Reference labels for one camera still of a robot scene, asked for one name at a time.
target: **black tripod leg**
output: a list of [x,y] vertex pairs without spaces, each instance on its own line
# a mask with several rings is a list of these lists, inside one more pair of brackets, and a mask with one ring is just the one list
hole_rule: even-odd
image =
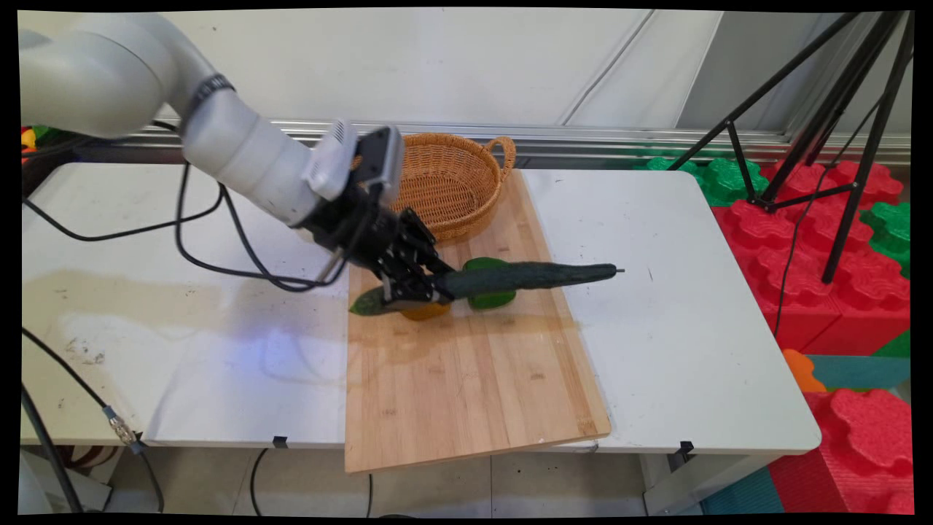
[[878,17],[878,21],[871,27],[871,31],[869,31],[865,40],[858,46],[852,60],[845,66],[839,79],[836,80],[832,89],[829,90],[829,94],[826,95],[826,99],[823,100],[823,103],[820,104],[819,108],[810,119],[810,123],[803,129],[797,142],[787,153],[780,169],[777,170],[777,173],[774,174],[774,177],[771,179],[771,184],[769,184],[768,188],[761,194],[762,201],[767,203],[774,201],[774,197],[777,196],[777,192],[780,190],[781,185],[784,184],[790,172],[797,166],[803,153],[813,144],[816,134],[819,133],[820,129],[829,121],[832,110],[838,107],[842,96],[852,87],[851,84],[858,79],[861,67],[871,57],[875,50],[875,46],[885,42],[887,38],[890,37],[891,32],[894,31],[895,25],[898,23],[898,20],[900,20],[901,14],[902,13],[899,11],[886,11]]
[[839,123],[839,119],[841,119],[842,115],[845,114],[845,110],[849,107],[849,103],[852,102],[852,98],[856,96],[856,92],[858,92],[859,86],[861,86],[862,82],[865,81],[865,77],[868,75],[869,71],[871,71],[875,61],[878,60],[878,55],[881,54],[881,51],[884,49],[884,46],[887,45],[887,41],[893,33],[894,27],[891,28],[891,32],[888,33],[888,35],[882,41],[878,42],[872,55],[862,65],[861,71],[858,72],[856,79],[851,84],[849,84],[848,89],[846,89],[842,94],[842,98],[839,101],[838,107],[836,107],[835,111],[832,113],[832,116],[829,118],[829,124],[827,124],[819,138],[814,143],[810,153],[807,154],[807,158],[804,161],[806,165],[812,166],[816,162],[816,158],[819,157],[820,151],[822,151],[823,147],[826,146],[826,142],[829,140],[829,136],[832,135],[832,131],[836,129],[836,124]]
[[836,275],[836,268],[839,266],[839,259],[842,257],[842,249],[845,248],[845,239],[849,236],[849,229],[852,227],[852,221],[856,218],[858,202],[862,198],[862,192],[865,191],[865,183],[869,178],[871,165],[874,163],[875,152],[881,143],[881,135],[884,133],[884,127],[891,116],[891,107],[894,106],[894,100],[898,97],[898,88],[904,78],[904,71],[911,60],[911,51],[913,49],[913,11],[907,18],[907,26],[904,28],[904,36],[900,39],[898,55],[891,66],[891,74],[887,78],[887,84],[884,86],[884,96],[881,104],[878,106],[878,113],[871,123],[871,131],[868,140],[865,143],[862,160],[858,165],[856,181],[853,183],[855,188],[849,193],[849,200],[845,204],[845,211],[842,213],[842,221],[839,224],[839,230],[836,232],[836,239],[832,243],[832,250],[826,261],[826,269],[823,271],[823,282],[829,284]]
[[735,132],[735,124],[732,121],[726,122],[726,129],[729,130],[729,139],[732,141],[732,149],[735,150],[735,161],[739,164],[739,171],[742,172],[742,180],[745,182],[745,191],[748,193],[748,202],[755,200],[755,186],[752,185],[752,176],[748,173],[748,166],[745,164],[745,154],[742,153],[742,144],[739,143],[739,134]]
[[680,168],[686,161],[690,160],[690,157],[696,155],[698,151],[703,149],[703,146],[706,146],[714,138],[719,136],[722,133],[722,130],[726,129],[726,122],[735,121],[742,116],[750,107],[752,107],[762,96],[769,92],[774,86],[780,83],[787,75],[790,75],[794,69],[797,69],[797,66],[803,64],[803,61],[810,58],[810,55],[814,54],[816,50],[820,49],[823,44],[826,44],[831,38],[833,38],[837,33],[839,33],[843,27],[845,27],[852,19],[858,16],[858,13],[844,13],[838,20],[832,23],[832,25],[826,28],[826,31],[820,34],[817,38],[814,39],[806,48],[803,48],[801,52],[797,53],[797,56],[790,59],[790,62],[784,65],[776,73],[774,73],[771,78],[761,85],[760,88],[755,90],[751,95],[746,98],[742,104],[737,108],[733,109],[729,115],[726,116],[719,124],[716,125],[709,133],[703,136],[699,142],[693,145],[692,148],[688,149],[686,153],[680,156],[679,159],[674,161],[670,167],[667,168],[668,171],[676,171]]

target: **red foam block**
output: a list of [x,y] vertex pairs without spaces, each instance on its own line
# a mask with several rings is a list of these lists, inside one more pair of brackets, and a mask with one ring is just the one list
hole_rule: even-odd
[[[773,331],[793,223],[745,201],[713,208],[713,215]],[[840,316],[829,298],[830,287],[819,280],[820,271],[813,257],[802,249],[795,251],[777,333],[780,347],[804,348]]]
[[[797,223],[801,213],[806,208],[806,204],[789,206],[777,211],[777,215],[784,216],[787,220]],[[801,228],[798,232],[797,240],[799,246],[808,250],[811,254],[829,255],[832,250],[832,243],[836,240],[836,233],[839,231],[839,224],[842,221],[842,213],[845,210],[845,201],[839,199],[817,199],[810,206],[810,211],[803,218]],[[846,251],[868,251],[871,250],[869,241],[874,231],[871,227],[861,220],[852,221],[852,227],[849,229],[849,235],[845,239]],[[824,264],[827,257],[818,257]]]
[[[842,186],[856,180],[858,163],[843,161],[829,170],[827,178],[832,179],[834,186]],[[880,165],[872,164],[869,178],[862,192],[862,199],[858,202],[860,209],[871,207],[875,203],[888,203],[896,206],[904,185],[891,178],[891,170]]]
[[868,356],[911,327],[911,283],[880,253],[844,253],[830,297],[841,315],[805,354]]
[[910,406],[886,390],[803,396],[823,441],[769,466],[784,510],[913,514]]
[[[784,161],[778,161],[771,166],[761,168],[761,175],[768,180],[772,180],[774,175],[777,173],[777,170],[781,169],[781,166],[784,164]],[[787,179],[784,181],[784,184],[781,185],[780,191],[777,193],[777,198],[775,202],[786,201],[788,199],[795,199],[797,197],[802,197],[803,195],[809,195],[816,190],[816,183],[819,181],[821,175],[823,175],[823,170],[826,169],[826,166],[823,164],[813,164],[811,166],[805,165],[803,163],[798,163],[794,166],[794,169],[790,171],[790,175],[787,176]],[[829,174],[823,177],[823,184],[820,185],[820,191],[829,190],[840,186],[835,179],[829,178]],[[836,196],[826,197],[828,199],[838,198]]]

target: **cable connector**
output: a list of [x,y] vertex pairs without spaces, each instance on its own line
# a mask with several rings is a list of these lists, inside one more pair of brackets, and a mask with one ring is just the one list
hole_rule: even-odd
[[105,406],[104,414],[107,416],[107,420],[110,421],[110,428],[113,429],[123,445],[129,447],[133,454],[138,455],[141,453],[143,444],[136,438],[136,434],[130,430],[130,426],[126,424],[126,421],[117,415],[113,407],[110,405]]

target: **floor tile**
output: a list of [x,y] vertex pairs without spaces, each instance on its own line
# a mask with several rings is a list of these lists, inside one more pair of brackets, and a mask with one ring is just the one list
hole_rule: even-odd
[[[165,513],[229,515],[249,460],[244,448],[152,447],[146,456],[165,498]],[[155,512],[155,492],[142,459],[123,454],[111,478],[106,512]]]
[[488,456],[373,474],[372,516],[489,518]]
[[[234,515],[255,515],[249,476],[258,453],[250,455]],[[362,518],[368,499],[369,480],[343,471],[342,450],[273,448],[256,470],[256,503],[263,516]]]
[[636,454],[493,456],[494,518],[644,516]]

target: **wooden cutting board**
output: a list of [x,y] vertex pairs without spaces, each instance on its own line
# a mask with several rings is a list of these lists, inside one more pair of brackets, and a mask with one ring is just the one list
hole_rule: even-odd
[[[522,174],[489,222],[439,246],[454,268],[474,257],[549,261]],[[379,281],[350,270],[350,301]],[[456,301],[427,321],[350,314],[346,472],[588,440],[609,418],[561,289],[519,291],[501,308]]]

